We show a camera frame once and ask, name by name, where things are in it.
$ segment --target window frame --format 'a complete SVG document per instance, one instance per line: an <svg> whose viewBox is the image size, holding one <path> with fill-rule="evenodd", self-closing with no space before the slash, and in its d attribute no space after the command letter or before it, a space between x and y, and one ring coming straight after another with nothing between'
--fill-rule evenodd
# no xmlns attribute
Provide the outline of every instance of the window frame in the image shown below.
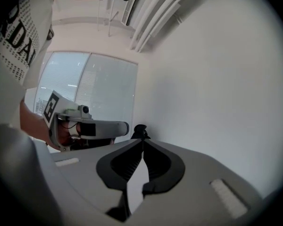
<svg viewBox="0 0 283 226"><path fill-rule="evenodd" d="M70 53L88 53L88 58L86 59L86 62L82 68L82 72L80 74L80 77L79 77L79 81L78 81L78 86L76 87L76 90L75 90L75 97L74 97L74 101L76 100L76 97L77 97L77 92L78 92L78 88L80 86L80 83L81 83L81 79L82 79L82 75L83 75L83 72L85 70L85 67L90 59L90 56L92 54L96 54L96 55L100 55L100 56L106 56L106 57L111 57L111 58L114 58L114 59L119 59L119 60L123 60L123 61L126 61L126 62L129 62L129 63L132 63L132 64L135 64L136 67L137 67L137 71L136 71L136 81L135 81L135 85L134 85L134 95L136 94L136 83L137 83L137 75L138 75L138 70L139 70L139 66L138 66L138 63L135 62L135 61L130 61L128 59L125 59L125 58L121 58L121 57L116 57L116 56L111 56L111 55L108 55L108 54L102 54L102 53L98 53L98 52L92 52L92 51L84 51L84 50L48 50L46 51L46 53L50 53L50 56L48 57L47 61L43 61L45 63L45 66L43 68L42 71L40 71L40 74L39 74L39 81L38 81L38 86L37 86L37 90L36 90L36 94L35 94L35 97L34 97L34 100L33 100L33 112L34 112L34 105L35 105L35 100L36 100L36 97L37 97L37 92L38 92L38 88L39 88L39 85L40 85L40 80L43 76L43 73L45 71L45 68L48 64L48 61L50 60L51 56L56 53L56 52L70 52ZM133 117L134 117L134 106L135 106L135 97L133 97L133 104L132 104L132 114L131 114L131 134L130 134L130 137L133 135L134 133L134 128L132 127L133 126Z"/></svg>

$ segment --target person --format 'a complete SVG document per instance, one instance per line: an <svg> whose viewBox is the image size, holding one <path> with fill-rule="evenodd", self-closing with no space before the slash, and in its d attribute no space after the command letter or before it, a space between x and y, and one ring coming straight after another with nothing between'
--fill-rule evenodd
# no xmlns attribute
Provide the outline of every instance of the person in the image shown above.
<svg viewBox="0 0 283 226"><path fill-rule="evenodd" d="M53 1L19 0L0 27L0 66L26 89L37 87L45 52L54 38L51 26ZM24 99L11 124L58 149L50 140L43 117L31 112ZM67 122L59 125L58 136L63 145L71 140Z"/></svg>

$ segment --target black cable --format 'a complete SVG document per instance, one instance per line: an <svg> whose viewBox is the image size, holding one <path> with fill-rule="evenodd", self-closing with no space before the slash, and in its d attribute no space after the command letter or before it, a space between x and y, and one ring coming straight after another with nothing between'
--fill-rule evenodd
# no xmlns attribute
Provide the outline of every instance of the black cable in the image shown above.
<svg viewBox="0 0 283 226"><path fill-rule="evenodd" d="M65 126L63 126L62 124L61 124L61 126L64 127L65 129L71 129L71 128L72 128L72 127L69 127L69 128L68 128L68 127L65 127Z"/></svg>

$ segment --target hand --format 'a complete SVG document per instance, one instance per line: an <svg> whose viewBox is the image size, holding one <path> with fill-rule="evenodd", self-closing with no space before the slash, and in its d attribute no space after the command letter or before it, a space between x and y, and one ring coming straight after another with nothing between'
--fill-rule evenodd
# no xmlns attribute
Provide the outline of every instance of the hand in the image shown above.
<svg viewBox="0 0 283 226"><path fill-rule="evenodd" d="M67 121L61 121L61 123L58 125L58 140L62 145L69 145L72 144L73 142L68 131L69 128L68 123L69 122ZM81 132L80 123L76 124L76 130L78 132ZM47 142L47 144L58 151L60 150L60 148L53 145L51 141Z"/></svg>

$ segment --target window blinds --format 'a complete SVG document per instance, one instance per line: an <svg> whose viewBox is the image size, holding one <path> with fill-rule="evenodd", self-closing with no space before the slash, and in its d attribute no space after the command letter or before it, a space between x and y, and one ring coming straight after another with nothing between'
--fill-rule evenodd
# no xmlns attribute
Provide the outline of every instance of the window blinds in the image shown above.
<svg viewBox="0 0 283 226"><path fill-rule="evenodd" d="M34 112L43 114L53 90L74 101L82 69L89 53L54 52L49 58L39 81L34 100Z"/></svg>
<svg viewBox="0 0 283 226"><path fill-rule="evenodd" d="M116 142L130 139L137 64L82 52L53 52L37 88L33 111L43 114L53 90L79 105L87 105L95 120L125 121L130 132Z"/></svg>

